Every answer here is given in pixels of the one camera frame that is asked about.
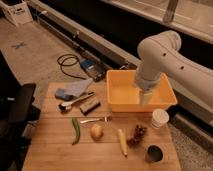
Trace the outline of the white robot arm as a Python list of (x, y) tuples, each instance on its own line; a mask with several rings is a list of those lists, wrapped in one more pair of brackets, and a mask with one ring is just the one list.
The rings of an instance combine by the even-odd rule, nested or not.
[(213, 70), (181, 55), (180, 47), (181, 37), (172, 30), (143, 39), (137, 47), (141, 63), (136, 69), (136, 85), (150, 92), (165, 73), (213, 108)]

